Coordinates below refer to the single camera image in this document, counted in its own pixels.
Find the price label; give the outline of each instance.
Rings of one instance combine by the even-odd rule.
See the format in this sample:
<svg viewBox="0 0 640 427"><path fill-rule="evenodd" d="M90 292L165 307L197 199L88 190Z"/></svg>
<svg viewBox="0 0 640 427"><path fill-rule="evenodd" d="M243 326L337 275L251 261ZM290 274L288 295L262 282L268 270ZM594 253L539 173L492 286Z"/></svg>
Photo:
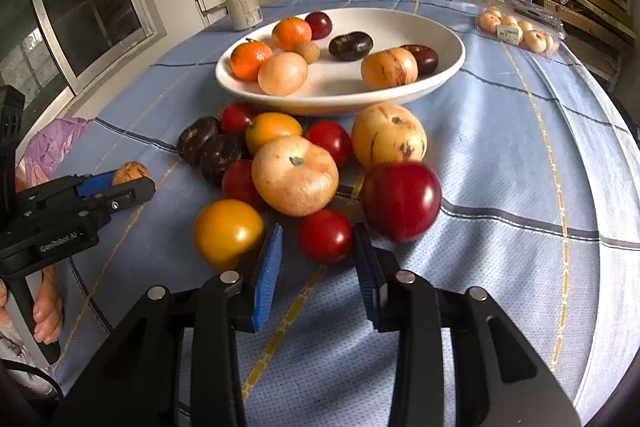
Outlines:
<svg viewBox="0 0 640 427"><path fill-rule="evenodd" d="M498 26L498 38L502 42L506 42L512 46L517 46L520 44L520 31L513 26L501 25Z"/></svg>

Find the yellow tomato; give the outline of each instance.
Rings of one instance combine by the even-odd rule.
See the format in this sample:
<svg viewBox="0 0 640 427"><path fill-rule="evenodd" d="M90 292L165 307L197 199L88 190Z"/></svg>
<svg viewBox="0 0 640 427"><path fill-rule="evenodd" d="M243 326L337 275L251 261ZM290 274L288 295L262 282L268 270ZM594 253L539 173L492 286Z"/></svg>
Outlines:
<svg viewBox="0 0 640 427"><path fill-rule="evenodd" d="M238 200L220 200L200 211L193 224L193 240L200 254L224 271L258 246L263 230L262 218L252 206Z"/></svg>
<svg viewBox="0 0 640 427"><path fill-rule="evenodd" d="M281 136L302 136L302 127L298 120L281 112L260 113L244 133L251 156L254 156L264 144Z"/></svg>

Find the finger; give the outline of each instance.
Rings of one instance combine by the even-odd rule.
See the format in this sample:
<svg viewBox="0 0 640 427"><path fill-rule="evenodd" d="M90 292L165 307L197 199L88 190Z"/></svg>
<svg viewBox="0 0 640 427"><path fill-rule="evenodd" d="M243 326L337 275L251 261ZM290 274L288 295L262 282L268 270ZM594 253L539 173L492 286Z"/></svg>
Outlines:
<svg viewBox="0 0 640 427"><path fill-rule="evenodd" d="M44 343L50 344L52 342L55 342L60 338L60 333L62 333L62 321L58 323L58 326L53 331L53 333L51 333L46 339L44 339Z"/></svg>
<svg viewBox="0 0 640 427"><path fill-rule="evenodd" d="M36 342L42 342L52 335L58 324L62 322L62 300L57 299L54 310L33 330L33 338Z"/></svg>
<svg viewBox="0 0 640 427"><path fill-rule="evenodd" d="M56 288L55 273L51 276L50 272L43 269L42 285L40 286L38 297L33 305L33 319L37 323L42 322L53 312L57 297L58 290Z"/></svg>

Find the tablecloth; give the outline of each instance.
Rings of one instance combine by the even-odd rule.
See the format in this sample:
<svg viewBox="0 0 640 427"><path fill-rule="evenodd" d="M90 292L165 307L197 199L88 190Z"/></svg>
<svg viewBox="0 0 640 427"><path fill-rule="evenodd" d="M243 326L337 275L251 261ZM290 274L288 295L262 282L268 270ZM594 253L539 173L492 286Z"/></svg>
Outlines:
<svg viewBox="0 0 640 427"><path fill-rule="evenodd" d="M262 11L267 24L344 6L417 13L466 46L462 69L407 105L428 134L425 161L441 181L442 211L416 243L378 243L436 287L486 288L585 423L640 344L640 154L628 128L564 45L546 60L486 38L471 4L285 0ZM176 46L101 112L57 172L97 173L138 160L158 188L148 203L115 214L99 245L59 263L66 320L56 377L67 389L146 289L190 289L215 273L196 252L191 227L220 192L180 162L173 144L196 118L230 101L214 68L241 35L225 18ZM353 118L336 121L350 130ZM301 119L304 126L314 120ZM340 183L353 183L357 172L349 165ZM297 250L295 219L269 212L266 219L284 225L286 253L267 327L238 335L248 424L386 425L398 336L372 329L350 263L318 267ZM444 330L452 425L448 338ZM189 412L184 366L181 424Z"/></svg>

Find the pink plastic bag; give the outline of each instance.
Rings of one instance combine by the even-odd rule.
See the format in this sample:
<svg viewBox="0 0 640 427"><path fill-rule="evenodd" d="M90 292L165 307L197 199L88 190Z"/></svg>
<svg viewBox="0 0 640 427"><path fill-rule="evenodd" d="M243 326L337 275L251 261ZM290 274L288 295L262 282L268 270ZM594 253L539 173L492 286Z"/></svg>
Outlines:
<svg viewBox="0 0 640 427"><path fill-rule="evenodd" d="M56 118L31 138L15 168L16 190L48 182L90 121Z"/></svg>

